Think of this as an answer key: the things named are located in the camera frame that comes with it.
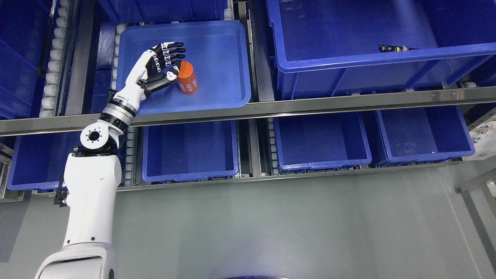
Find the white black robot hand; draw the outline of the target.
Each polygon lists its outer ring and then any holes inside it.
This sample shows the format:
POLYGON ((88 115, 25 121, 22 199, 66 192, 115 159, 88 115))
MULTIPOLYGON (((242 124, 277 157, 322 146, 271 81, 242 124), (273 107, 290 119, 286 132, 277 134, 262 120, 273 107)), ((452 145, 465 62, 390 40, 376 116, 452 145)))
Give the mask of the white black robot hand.
POLYGON ((135 116, 141 102, 151 93, 176 81, 185 52, 183 42, 162 42, 145 50, 128 74, 124 88, 107 106, 135 116))

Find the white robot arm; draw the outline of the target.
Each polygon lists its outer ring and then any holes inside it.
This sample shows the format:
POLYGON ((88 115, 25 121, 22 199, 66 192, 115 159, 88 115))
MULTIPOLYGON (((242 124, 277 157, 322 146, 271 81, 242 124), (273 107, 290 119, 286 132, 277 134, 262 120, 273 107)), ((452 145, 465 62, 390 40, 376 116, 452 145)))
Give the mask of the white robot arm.
POLYGON ((112 246, 114 205, 122 166, 119 136, 135 118, 140 103, 115 97, 99 119, 80 133, 81 145, 64 168, 70 209, 64 244, 39 267, 36 279, 115 279, 117 256, 112 246))

